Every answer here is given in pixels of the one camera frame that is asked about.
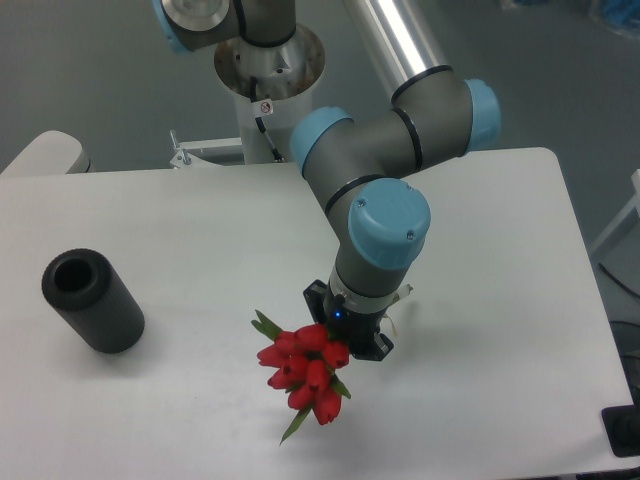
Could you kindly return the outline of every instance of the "light blue joint cap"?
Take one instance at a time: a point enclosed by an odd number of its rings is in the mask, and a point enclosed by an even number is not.
[[[158,22],[160,22],[160,26],[162,27],[162,31],[164,32],[164,36],[167,38],[169,45],[171,45],[171,49],[173,53],[183,54],[190,53],[187,47],[185,47],[182,42],[176,37],[176,34],[171,29],[171,25],[169,25],[169,21],[167,17],[164,16],[164,10],[162,9],[162,0],[151,0],[153,3],[153,9],[156,12],[156,16],[158,17]]]
[[[349,209],[349,236],[356,250],[384,270],[409,268],[431,224],[429,204],[419,190],[395,178],[368,183]]]
[[[471,91],[473,124],[467,152],[488,147],[500,136],[502,114],[498,97],[482,80],[465,80]]]
[[[322,107],[307,115],[291,134],[289,148],[295,158],[300,173],[304,176],[304,164],[309,152],[320,137],[340,120],[353,120],[347,112],[338,107]]]

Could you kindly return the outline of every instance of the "green leaf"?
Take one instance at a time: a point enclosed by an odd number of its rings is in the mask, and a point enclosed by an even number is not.
[[[265,335],[271,340],[275,341],[275,339],[278,338],[278,335],[280,335],[282,329],[271,320],[269,320],[267,316],[260,310],[256,310],[256,315],[258,316],[258,320],[260,320],[262,326],[264,327],[264,331],[266,332]]]
[[[342,395],[343,397],[347,397],[349,400],[351,400],[351,392],[349,391],[347,386],[342,383],[337,375],[331,377],[331,388],[333,388],[333,391],[337,394]]]
[[[264,326],[259,321],[251,320],[251,325],[253,325],[254,328],[258,330],[261,334],[263,334],[265,337],[269,337],[269,334],[267,333],[267,331],[264,329]]]
[[[311,408],[312,408],[311,405],[309,405],[298,412],[298,414],[293,418],[291,425],[289,425],[289,428],[287,428],[287,431],[284,432],[284,435],[282,435],[282,440],[280,440],[280,445],[282,445],[282,442],[284,442],[287,438],[293,435],[296,432],[296,430],[300,428],[300,425],[302,425],[302,422],[304,422],[305,418],[307,418],[307,415],[309,415]]]
[[[291,393],[291,392],[295,392],[296,390],[300,390],[300,387],[302,387],[302,385],[304,385],[304,382],[296,382],[293,385],[291,385],[289,388],[287,388],[284,393]]]

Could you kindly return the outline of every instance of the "cable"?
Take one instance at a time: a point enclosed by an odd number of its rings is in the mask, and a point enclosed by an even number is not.
[[[258,94],[257,94],[258,79],[256,77],[251,77],[250,80],[251,80],[251,90],[249,92],[249,100],[251,100],[251,103],[254,103],[258,101]],[[256,118],[256,125],[258,126],[258,130],[260,130],[260,133],[262,133],[264,137],[267,139],[267,142],[269,142],[273,159],[277,163],[284,162],[284,157],[276,148],[275,144],[273,143],[273,140],[271,140],[271,136],[267,132],[267,127],[265,127],[264,122],[262,121],[262,118],[261,117],[255,117],[255,118]]]
[[[640,324],[629,322],[627,320],[611,320],[609,323],[611,325],[628,325],[630,327],[640,328]]]
[[[627,287],[624,283],[622,283],[620,280],[618,280],[613,273],[611,273],[609,270],[607,270],[607,267],[605,267],[602,263],[598,264],[598,267],[600,267],[600,270],[602,270],[602,272],[611,279],[611,281],[613,281],[613,283],[615,283],[616,285],[618,285],[621,289],[623,289],[625,292],[627,292],[629,295],[631,295],[634,298],[637,298],[638,300],[640,300],[640,293],[634,292],[632,289],[630,289],[629,287]]]

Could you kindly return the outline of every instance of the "tulip bouquet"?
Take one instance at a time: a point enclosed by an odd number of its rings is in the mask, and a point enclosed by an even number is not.
[[[258,352],[260,365],[277,368],[267,384],[289,394],[289,407],[297,410],[280,443],[289,438],[311,410],[320,425],[340,413],[342,397],[351,398],[336,370],[349,364],[349,347],[335,332],[314,324],[287,332],[256,310],[252,325],[273,344]]]

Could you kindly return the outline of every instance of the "cylinder hole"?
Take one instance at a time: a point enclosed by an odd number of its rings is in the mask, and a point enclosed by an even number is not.
[[[75,293],[88,287],[92,277],[93,269],[86,260],[72,258],[56,269],[54,282],[63,292]]]

